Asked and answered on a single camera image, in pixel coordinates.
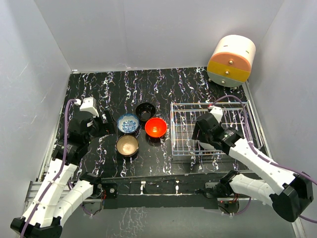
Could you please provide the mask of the blue white patterned bowl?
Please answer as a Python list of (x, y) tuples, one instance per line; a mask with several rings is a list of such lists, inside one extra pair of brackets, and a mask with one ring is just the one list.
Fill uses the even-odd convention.
[(117, 128), (122, 133), (134, 133), (139, 127), (139, 119), (135, 114), (123, 114), (117, 120)]

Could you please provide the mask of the brown ceramic bowl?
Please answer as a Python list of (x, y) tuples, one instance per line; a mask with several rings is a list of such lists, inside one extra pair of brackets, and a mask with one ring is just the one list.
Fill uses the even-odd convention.
[(118, 139), (116, 149), (122, 156), (133, 156), (139, 149), (139, 142), (133, 135), (123, 135)]

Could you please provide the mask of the red bowl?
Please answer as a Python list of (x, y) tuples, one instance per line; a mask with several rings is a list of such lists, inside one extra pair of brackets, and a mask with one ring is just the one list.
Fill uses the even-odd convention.
[(167, 131), (167, 123), (161, 118), (151, 118), (145, 124), (145, 131), (150, 137), (162, 137)]

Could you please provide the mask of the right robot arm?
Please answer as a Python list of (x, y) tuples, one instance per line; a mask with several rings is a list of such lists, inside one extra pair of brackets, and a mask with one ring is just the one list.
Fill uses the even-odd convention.
[(301, 172), (285, 169), (253, 147), (243, 134), (223, 128), (221, 116), (205, 113), (196, 120), (192, 138), (238, 160), (259, 176), (251, 179), (231, 171), (221, 181), (228, 197), (247, 195), (271, 206), (284, 220), (294, 222), (313, 201), (312, 179)]

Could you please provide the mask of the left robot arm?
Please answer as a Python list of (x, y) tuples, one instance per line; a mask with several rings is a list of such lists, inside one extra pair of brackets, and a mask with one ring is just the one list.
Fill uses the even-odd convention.
[(21, 217), (14, 218), (10, 227), (22, 238), (58, 238), (72, 213), (88, 197), (103, 193), (102, 179), (92, 173), (84, 173), (67, 195), (64, 189), (87, 154), (93, 138), (116, 133), (116, 122), (105, 111), (106, 121), (92, 116), (80, 123), (66, 122), (68, 129), (59, 141), (50, 161), (49, 170), (28, 209)]

